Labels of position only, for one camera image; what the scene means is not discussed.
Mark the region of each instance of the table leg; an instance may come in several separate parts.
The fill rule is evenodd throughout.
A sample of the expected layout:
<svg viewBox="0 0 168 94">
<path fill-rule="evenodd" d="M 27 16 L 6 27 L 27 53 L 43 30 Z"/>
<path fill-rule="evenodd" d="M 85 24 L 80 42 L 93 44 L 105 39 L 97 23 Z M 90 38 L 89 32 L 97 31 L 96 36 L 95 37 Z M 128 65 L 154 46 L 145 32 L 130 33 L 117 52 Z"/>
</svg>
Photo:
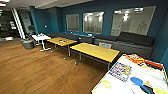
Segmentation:
<svg viewBox="0 0 168 94">
<path fill-rule="evenodd" d="M 82 53 L 79 52 L 79 60 L 82 60 Z"/>
<path fill-rule="evenodd" d="M 108 70 L 110 69 L 110 62 L 109 62 L 109 64 L 108 64 Z"/>
<path fill-rule="evenodd" d="M 45 44 L 44 44 L 44 41 L 42 40 L 42 47 L 43 49 L 40 50 L 40 51 L 45 51 L 45 50 L 50 50 L 51 48 L 45 48 Z"/>
<path fill-rule="evenodd" d="M 68 53 L 69 53 L 69 56 L 71 56 L 71 52 L 70 52 L 70 47 L 68 45 Z"/>
<path fill-rule="evenodd" d="M 55 44 L 55 49 L 58 50 L 58 49 L 57 49 L 57 44 Z"/>
<path fill-rule="evenodd" d="M 37 40 L 37 44 L 36 45 L 41 45 L 40 40 Z"/>
</svg>

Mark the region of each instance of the wall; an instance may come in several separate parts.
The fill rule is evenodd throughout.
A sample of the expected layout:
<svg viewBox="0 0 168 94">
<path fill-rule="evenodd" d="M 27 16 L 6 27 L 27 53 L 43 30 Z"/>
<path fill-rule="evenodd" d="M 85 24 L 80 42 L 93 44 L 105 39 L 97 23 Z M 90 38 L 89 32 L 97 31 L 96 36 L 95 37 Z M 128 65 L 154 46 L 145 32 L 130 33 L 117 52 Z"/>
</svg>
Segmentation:
<svg viewBox="0 0 168 94">
<path fill-rule="evenodd" d="M 52 30 L 50 16 L 47 10 L 36 9 L 34 6 L 30 6 L 30 12 L 31 12 L 36 34 L 39 34 L 39 33 L 47 34 Z"/>
<path fill-rule="evenodd" d="M 51 21 L 51 30 L 55 32 L 63 32 L 62 31 L 62 20 L 61 20 L 61 8 L 53 7 L 47 9 L 50 21 Z"/>
<path fill-rule="evenodd" d="M 152 58 L 154 61 L 163 63 L 168 73 L 168 6 L 166 8 L 167 12 L 165 13 L 160 30 L 155 39 L 155 49 Z"/>
<path fill-rule="evenodd" d="M 22 18 L 22 21 L 23 21 L 23 26 L 25 28 L 25 31 L 26 33 L 31 33 L 29 30 L 28 30 L 28 26 L 31 25 L 31 22 L 30 22 L 30 19 L 29 19 L 29 14 L 27 11 L 23 11 L 23 10 L 20 10 L 19 11 L 19 14 Z"/>
<path fill-rule="evenodd" d="M 168 68 L 166 63 L 168 54 L 168 12 L 166 12 L 167 0 L 95 0 L 83 4 L 69 6 L 65 8 L 50 8 L 46 10 L 31 8 L 32 18 L 35 24 L 37 32 L 49 33 L 50 30 L 56 32 L 70 32 L 67 31 L 66 15 L 79 14 L 79 32 L 73 32 L 74 34 L 87 35 L 83 32 L 83 13 L 104 11 L 103 15 L 103 27 L 102 35 L 111 35 L 111 28 L 113 22 L 113 12 L 117 9 L 128 9 L 135 7 L 156 6 L 151 25 L 148 30 L 148 36 L 155 38 L 154 52 L 152 55 L 153 61 L 162 62 Z M 44 28 L 47 22 L 51 28 Z"/>
<path fill-rule="evenodd" d="M 88 2 L 84 4 L 74 5 L 65 7 L 62 9 L 63 14 L 63 30 L 65 32 L 67 31 L 66 28 L 66 15 L 67 14 L 79 14 L 79 34 L 85 34 L 83 33 L 83 13 L 87 12 L 99 12 L 104 11 L 104 17 L 103 17 L 103 27 L 102 27 L 102 34 L 110 36 L 111 35 L 111 26 L 113 22 L 113 12 L 117 9 L 127 9 L 127 8 L 135 8 L 135 7 L 145 7 L 145 6 L 156 6 L 156 12 L 154 15 L 154 19 L 151 22 L 151 26 L 149 28 L 148 36 L 155 37 L 158 26 L 160 26 L 161 21 L 158 19 L 162 19 L 164 16 L 163 13 L 165 12 L 163 10 L 163 13 L 160 13 L 160 10 L 162 10 L 162 6 L 165 6 L 162 4 L 159 0 L 141 0 L 141 1 L 135 1 L 135 0 L 96 0 L 93 2 Z"/>
</svg>

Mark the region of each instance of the chair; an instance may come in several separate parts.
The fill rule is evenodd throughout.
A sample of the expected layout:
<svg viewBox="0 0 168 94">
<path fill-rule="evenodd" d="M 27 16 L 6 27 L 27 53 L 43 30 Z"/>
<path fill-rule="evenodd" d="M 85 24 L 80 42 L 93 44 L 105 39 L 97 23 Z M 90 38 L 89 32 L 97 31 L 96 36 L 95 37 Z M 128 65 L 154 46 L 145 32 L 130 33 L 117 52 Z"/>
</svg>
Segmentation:
<svg viewBox="0 0 168 94">
<path fill-rule="evenodd" d="M 33 40 L 25 40 L 25 41 L 23 41 L 22 46 L 25 49 L 33 49 L 35 47 Z"/>
</svg>

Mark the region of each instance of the wooden table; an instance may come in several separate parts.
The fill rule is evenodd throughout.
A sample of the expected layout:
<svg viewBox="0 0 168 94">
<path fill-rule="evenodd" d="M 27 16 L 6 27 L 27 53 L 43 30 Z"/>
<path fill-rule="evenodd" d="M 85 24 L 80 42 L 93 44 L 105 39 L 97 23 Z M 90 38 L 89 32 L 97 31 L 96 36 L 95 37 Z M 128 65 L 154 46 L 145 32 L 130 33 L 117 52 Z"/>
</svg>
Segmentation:
<svg viewBox="0 0 168 94">
<path fill-rule="evenodd" d="M 119 51 L 108 49 L 88 43 L 81 43 L 75 46 L 72 46 L 71 49 L 77 50 L 79 52 L 91 55 L 93 57 L 108 61 L 108 70 L 110 67 L 110 63 L 115 59 L 118 55 Z"/>
<path fill-rule="evenodd" d="M 71 56 L 69 45 L 77 42 L 77 41 L 66 39 L 66 38 L 62 38 L 62 37 L 48 39 L 47 41 L 54 43 L 56 49 L 57 49 L 57 45 L 68 46 L 69 56 Z"/>
</svg>

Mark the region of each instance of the rectangular table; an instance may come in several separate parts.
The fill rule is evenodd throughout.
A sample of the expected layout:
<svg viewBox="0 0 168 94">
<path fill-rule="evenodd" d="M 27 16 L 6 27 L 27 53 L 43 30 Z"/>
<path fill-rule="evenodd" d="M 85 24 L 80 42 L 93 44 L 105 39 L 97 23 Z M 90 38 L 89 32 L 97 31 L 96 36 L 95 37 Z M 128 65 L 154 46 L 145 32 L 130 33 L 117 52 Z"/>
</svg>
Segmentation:
<svg viewBox="0 0 168 94">
<path fill-rule="evenodd" d="M 36 41 L 38 41 L 38 44 L 39 44 L 39 40 L 41 40 L 42 41 L 42 47 L 43 47 L 43 49 L 42 50 L 40 50 L 40 51 L 45 51 L 45 50 L 49 50 L 49 49 L 51 49 L 51 48 L 45 48 L 45 44 L 44 44 L 44 40 L 46 40 L 46 39 L 51 39 L 51 37 L 49 37 L 49 36 L 47 36 L 47 35 L 44 35 L 44 34 L 39 34 L 39 35 L 32 35 L 32 37 L 36 40 Z"/>
<path fill-rule="evenodd" d="M 72 46 L 71 49 L 108 61 L 109 62 L 108 70 L 110 67 L 110 63 L 112 63 L 112 61 L 119 53 L 119 51 L 117 50 L 108 49 L 108 48 L 104 48 L 104 47 L 100 47 L 100 46 L 92 45 L 88 43 L 77 44 L 75 46 Z"/>
<path fill-rule="evenodd" d="M 66 39 L 66 38 L 62 38 L 62 37 L 56 37 L 56 38 L 48 39 L 47 41 L 54 43 L 56 49 L 57 49 L 56 45 L 68 46 L 69 56 L 71 56 L 69 45 L 77 42 L 77 41 Z"/>
</svg>

